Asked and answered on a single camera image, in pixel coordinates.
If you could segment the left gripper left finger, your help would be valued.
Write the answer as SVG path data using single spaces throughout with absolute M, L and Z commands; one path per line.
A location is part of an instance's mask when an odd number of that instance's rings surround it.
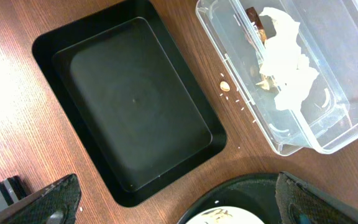
M 0 223 L 73 224 L 81 200 L 76 174 L 29 193 L 15 175 L 0 182 Z

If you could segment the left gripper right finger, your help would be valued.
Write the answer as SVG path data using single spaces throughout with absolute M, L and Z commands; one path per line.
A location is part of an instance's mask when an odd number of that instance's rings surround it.
M 275 198 L 282 223 L 358 223 L 358 210 L 288 173 L 281 172 Z

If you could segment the white napkin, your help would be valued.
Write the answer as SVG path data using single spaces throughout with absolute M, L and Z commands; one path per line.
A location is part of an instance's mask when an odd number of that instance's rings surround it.
M 276 31 L 276 35 L 264 43 L 265 55 L 260 73 L 274 77 L 280 88 L 274 98 L 277 110 L 299 111 L 319 75 L 296 42 L 300 23 L 273 7 L 265 7 L 260 15 L 269 16 Z

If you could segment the gold brown snack wrapper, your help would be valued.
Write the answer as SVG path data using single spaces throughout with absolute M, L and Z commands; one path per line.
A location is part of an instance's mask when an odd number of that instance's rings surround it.
M 250 7 L 246 9 L 246 14 L 250 20 L 253 31 L 256 33 L 256 35 L 259 38 L 258 41 L 262 44 L 262 46 L 264 46 L 264 43 L 267 40 L 267 36 L 257 11 L 255 10 L 254 7 Z M 267 92 L 278 93 L 277 83 L 272 77 L 268 77 L 264 74 L 260 74 L 260 79 L 261 81 L 256 83 L 256 85 L 259 88 Z

